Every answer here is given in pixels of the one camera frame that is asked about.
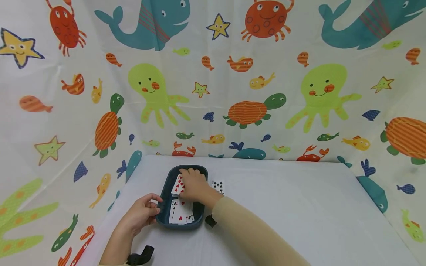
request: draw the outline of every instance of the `red crab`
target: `red crab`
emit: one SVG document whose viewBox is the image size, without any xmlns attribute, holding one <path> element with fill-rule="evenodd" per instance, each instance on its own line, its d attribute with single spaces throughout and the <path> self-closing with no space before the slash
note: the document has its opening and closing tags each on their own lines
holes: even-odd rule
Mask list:
<svg viewBox="0 0 426 266">
<path fill-rule="evenodd" d="M 284 25 L 287 19 L 287 13 L 290 12 L 294 6 L 294 0 L 290 0 L 291 4 L 288 9 L 277 1 L 260 1 L 254 0 L 254 4 L 248 9 L 245 16 L 245 30 L 241 32 L 244 34 L 242 40 L 247 36 L 247 42 L 250 41 L 251 36 L 258 38 L 269 38 L 275 36 L 275 41 L 278 41 L 278 34 L 281 39 L 285 38 L 284 32 L 281 28 L 285 28 L 290 33 L 290 28 Z"/>
<path fill-rule="evenodd" d="M 310 151 L 314 150 L 316 147 L 317 146 L 310 145 L 308 148 L 306 148 L 306 150 L 303 153 L 303 155 L 300 156 L 299 158 L 297 158 L 296 161 L 299 161 L 299 162 L 319 162 L 330 151 L 328 148 L 326 150 L 320 149 L 319 153 L 322 155 L 322 157 L 320 157 L 320 156 L 318 156 L 316 154 L 308 154 L 308 155 L 306 155 L 307 152 L 310 152 Z"/>
<path fill-rule="evenodd" d="M 59 39 L 59 50 L 62 49 L 62 54 L 69 56 L 69 48 L 74 48 L 77 46 L 77 43 L 81 45 L 86 44 L 86 41 L 83 37 L 87 37 L 86 34 L 78 30 L 77 23 L 74 19 L 74 9 L 71 5 L 71 0 L 63 0 L 65 4 L 69 5 L 71 8 L 71 13 L 66 10 L 63 6 L 52 7 L 49 0 L 46 0 L 47 5 L 50 7 L 50 24 L 52 26 L 53 32 L 56 37 Z"/>
<path fill-rule="evenodd" d="M 182 146 L 182 143 L 178 143 L 177 141 L 175 141 L 175 143 L 173 143 L 174 148 L 174 152 L 172 152 L 172 156 L 187 156 L 187 157 L 194 157 L 195 152 L 197 151 L 194 146 L 192 146 L 192 148 L 187 147 L 188 151 L 192 152 L 188 153 L 188 152 L 184 152 L 184 151 L 176 151 L 177 148 L 179 148 L 180 146 Z"/>
</svg>

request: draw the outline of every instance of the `left hand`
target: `left hand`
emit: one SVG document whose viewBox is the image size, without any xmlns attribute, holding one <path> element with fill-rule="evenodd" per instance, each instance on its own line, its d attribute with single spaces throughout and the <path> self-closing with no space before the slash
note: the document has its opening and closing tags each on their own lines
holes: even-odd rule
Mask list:
<svg viewBox="0 0 426 266">
<path fill-rule="evenodd" d="M 141 197 L 136 200 L 132 207 L 126 212 L 117 227 L 120 227 L 124 231 L 131 232 L 133 236 L 136 236 L 141 232 L 142 228 L 155 223 L 155 216 L 160 212 L 160 209 L 157 208 L 157 204 L 151 202 L 151 200 L 163 202 L 163 199 L 154 193 Z"/>
</svg>

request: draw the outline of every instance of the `orange striped turtle shell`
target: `orange striped turtle shell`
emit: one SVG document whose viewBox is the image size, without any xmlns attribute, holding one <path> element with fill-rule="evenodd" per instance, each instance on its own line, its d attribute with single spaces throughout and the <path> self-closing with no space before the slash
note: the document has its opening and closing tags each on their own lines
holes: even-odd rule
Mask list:
<svg viewBox="0 0 426 266">
<path fill-rule="evenodd" d="M 426 159 L 426 123 L 408 117 L 396 117 L 386 127 L 389 143 L 400 153 Z"/>
<path fill-rule="evenodd" d="M 266 111 L 267 108 L 263 103 L 244 101 L 231 106 L 228 116 L 237 123 L 248 125 L 261 120 Z"/>
<path fill-rule="evenodd" d="M 114 112 L 108 112 L 99 121 L 95 132 L 95 146 L 98 150 L 110 147 L 117 138 L 118 118 Z"/>
</svg>

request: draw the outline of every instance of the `dark blue tray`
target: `dark blue tray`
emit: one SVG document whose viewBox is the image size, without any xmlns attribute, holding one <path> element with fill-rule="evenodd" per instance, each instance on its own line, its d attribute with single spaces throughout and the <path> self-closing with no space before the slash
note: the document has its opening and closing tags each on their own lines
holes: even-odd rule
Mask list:
<svg viewBox="0 0 426 266">
<path fill-rule="evenodd" d="M 161 209 L 160 213 L 156 216 L 157 223 L 175 230 L 192 230 L 198 228 L 203 221 L 204 214 L 204 205 L 199 202 L 193 203 L 193 213 L 194 213 L 194 221 L 192 223 L 187 224 L 173 224 L 169 223 L 170 216 L 170 207 L 172 204 L 172 200 L 177 199 L 177 197 L 172 197 L 172 188 L 176 182 L 176 178 L 180 174 L 179 169 L 189 169 L 193 168 L 194 170 L 199 170 L 200 173 L 206 176 L 206 180 L 208 181 L 208 172 L 207 169 L 199 166 L 199 165 L 179 165 L 170 170 L 167 175 L 166 182 L 163 186 L 163 191 L 161 192 L 161 198 L 163 199 L 163 203 L 158 204 L 158 207 Z"/>
</svg>

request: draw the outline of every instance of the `yellow starfish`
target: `yellow starfish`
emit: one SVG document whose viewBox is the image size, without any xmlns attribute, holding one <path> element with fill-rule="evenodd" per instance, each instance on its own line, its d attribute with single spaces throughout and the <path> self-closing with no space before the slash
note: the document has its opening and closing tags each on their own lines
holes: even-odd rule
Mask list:
<svg viewBox="0 0 426 266">
<path fill-rule="evenodd" d="M 21 39 L 13 32 L 1 28 L 1 39 L 4 45 L 0 47 L 0 55 L 13 55 L 19 69 L 23 69 L 28 58 L 44 59 L 44 56 L 34 50 L 35 39 Z"/>
<path fill-rule="evenodd" d="M 378 93 L 379 91 L 381 91 L 382 89 L 392 89 L 391 87 L 391 83 L 394 80 L 387 80 L 385 77 L 382 77 L 379 81 L 379 83 L 377 83 L 376 86 L 372 87 L 371 89 L 376 89 L 375 93 Z"/>
<path fill-rule="evenodd" d="M 223 21 L 222 16 L 220 15 L 220 13 L 218 13 L 216 19 L 214 20 L 214 23 L 210 26 L 207 26 L 206 29 L 214 31 L 212 40 L 215 40 L 220 35 L 223 35 L 228 38 L 229 36 L 226 29 L 229 27 L 229 25 L 231 25 L 231 22 Z"/>
<path fill-rule="evenodd" d="M 34 147 L 41 154 L 40 162 L 38 165 L 42 165 L 46 162 L 49 157 L 52 157 L 55 161 L 58 160 L 58 150 L 64 145 L 65 142 L 58 142 L 57 136 L 54 136 L 50 142 L 35 144 Z"/>
</svg>

